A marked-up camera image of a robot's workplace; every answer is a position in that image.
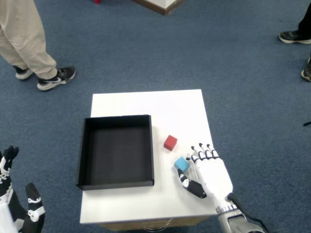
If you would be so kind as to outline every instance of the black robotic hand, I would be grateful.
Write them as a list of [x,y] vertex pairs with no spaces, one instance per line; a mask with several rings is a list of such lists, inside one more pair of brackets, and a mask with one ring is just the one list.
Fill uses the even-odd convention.
[[32,183],[26,186],[28,211],[20,205],[12,187],[10,171],[18,151],[10,146],[3,155],[0,152],[0,233],[40,233],[45,210],[36,187]]

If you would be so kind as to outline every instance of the wooden furniture base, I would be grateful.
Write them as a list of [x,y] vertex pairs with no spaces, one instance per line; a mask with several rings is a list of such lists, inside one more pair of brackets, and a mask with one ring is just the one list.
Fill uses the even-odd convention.
[[106,227],[112,231],[128,231],[139,230],[146,228],[161,228],[161,227],[181,227],[181,226],[194,226],[199,222],[208,219],[209,216],[203,217],[185,217],[185,218],[173,218],[173,219],[160,219],[160,220],[148,220],[148,221],[135,221],[135,222],[119,222],[119,223],[107,223],[99,224],[102,227]]
[[160,6],[157,6],[147,0],[132,0],[144,7],[147,7],[155,12],[158,12],[164,16],[167,16],[169,13],[171,13],[174,9],[176,9],[178,6],[180,6],[183,2],[186,0],[176,0],[173,4],[171,4],[168,8],[164,9]]

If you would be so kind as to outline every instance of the khaki pants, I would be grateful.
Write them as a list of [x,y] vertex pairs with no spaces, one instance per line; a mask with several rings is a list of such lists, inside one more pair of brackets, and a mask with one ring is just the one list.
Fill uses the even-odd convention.
[[57,74],[56,61],[46,52],[40,15],[34,0],[0,0],[0,54],[42,79]]

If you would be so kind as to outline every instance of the metal robot arm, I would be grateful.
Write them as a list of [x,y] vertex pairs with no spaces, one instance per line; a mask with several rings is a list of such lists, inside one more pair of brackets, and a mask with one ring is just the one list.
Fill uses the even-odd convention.
[[210,144],[199,144],[191,147],[194,151],[191,157],[192,165],[202,184],[189,179],[178,170],[183,187],[199,198],[209,196],[213,200],[218,220],[224,233],[268,233],[259,225],[247,221],[245,214],[239,209],[237,200],[233,198],[233,185],[223,160]]
[[10,146],[3,155],[0,152],[0,233],[41,233],[45,210],[41,197],[30,183],[26,186],[28,211],[19,203],[10,178],[12,161],[18,148]]

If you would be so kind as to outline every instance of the white table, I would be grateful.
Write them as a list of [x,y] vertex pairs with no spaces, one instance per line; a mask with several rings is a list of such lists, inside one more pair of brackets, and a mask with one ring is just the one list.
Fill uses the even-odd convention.
[[[108,226],[216,214],[209,198],[182,187],[173,167],[180,156],[191,155],[192,145],[212,143],[201,90],[93,95],[91,117],[144,114],[152,118],[155,185],[83,191],[80,223]],[[172,152],[163,147],[169,134],[178,139]],[[197,180],[192,167],[186,174]]]

